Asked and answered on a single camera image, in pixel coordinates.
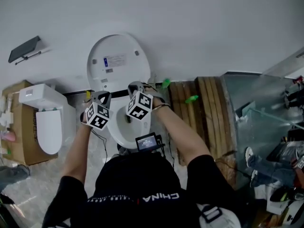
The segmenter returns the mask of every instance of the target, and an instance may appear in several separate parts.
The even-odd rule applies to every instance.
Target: pink object
[[[15,142],[16,135],[13,132],[1,132],[1,139]]]

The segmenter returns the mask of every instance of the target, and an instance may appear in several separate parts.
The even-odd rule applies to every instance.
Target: cardboard box
[[[39,146],[36,123],[38,110],[19,103],[19,93],[16,92],[29,86],[32,84],[22,81],[2,91],[2,95],[6,97],[9,93],[14,93],[11,107],[11,112],[14,113],[14,124],[11,125],[11,129],[16,134],[15,142],[1,141],[2,147],[8,150],[8,154],[4,154],[3,157],[25,165],[45,162],[58,156],[58,154],[46,154]]]

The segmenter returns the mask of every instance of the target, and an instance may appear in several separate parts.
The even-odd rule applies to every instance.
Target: label on toilet lid
[[[104,57],[104,66],[105,67],[119,67],[124,66],[126,63],[126,54],[118,54],[115,56],[106,56]]]

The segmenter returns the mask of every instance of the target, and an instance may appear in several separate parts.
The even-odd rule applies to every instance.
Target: wooden pallet
[[[235,186],[234,155],[223,157],[234,150],[231,139],[227,102],[218,77],[197,77],[195,81],[172,82],[169,87],[173,111],[205,141],[211,155],[217,160],[224,177]],[[189,104],[185,100],[198,95],[198,100]],[[179,163],[185,165],[178,152]]]

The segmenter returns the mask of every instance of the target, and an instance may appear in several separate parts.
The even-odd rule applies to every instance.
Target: toilet
[[[87,77],[94,91],[112,93],[112,119],[107,128],[114,140],[124,148],[136,149],[135,138],[150,132],[151,115],[142,121],[130,119],[128,85],[133,81],[147,83],[151,76],[147,57],[138,42],[127,33],[115,33],[95,43],[88,57]]]
[[[19,102],[38,109],[37,139],[47,154],[56,154],[70,145],[76,134],[76,110],[65,96],[47,86],[34,85],[20,90]]]

